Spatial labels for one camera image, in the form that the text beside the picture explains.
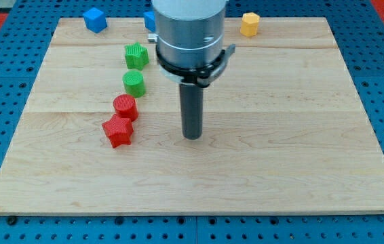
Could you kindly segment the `blue block behind arm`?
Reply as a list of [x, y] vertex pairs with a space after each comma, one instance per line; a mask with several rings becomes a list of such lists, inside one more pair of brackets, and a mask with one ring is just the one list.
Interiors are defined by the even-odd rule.
[[143, 14], [143, 18], [144, 18], [145, 28], [148, 29], [150, 32], [154, 33], [156, 30], [154, 12], [145, 12]]

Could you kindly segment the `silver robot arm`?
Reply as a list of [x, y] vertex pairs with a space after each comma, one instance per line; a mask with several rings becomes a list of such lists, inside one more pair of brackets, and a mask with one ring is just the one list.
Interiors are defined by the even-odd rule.
[[212, 63], [223, 48], [226, 0], [152, 0], [157, 51], [179, 68]]

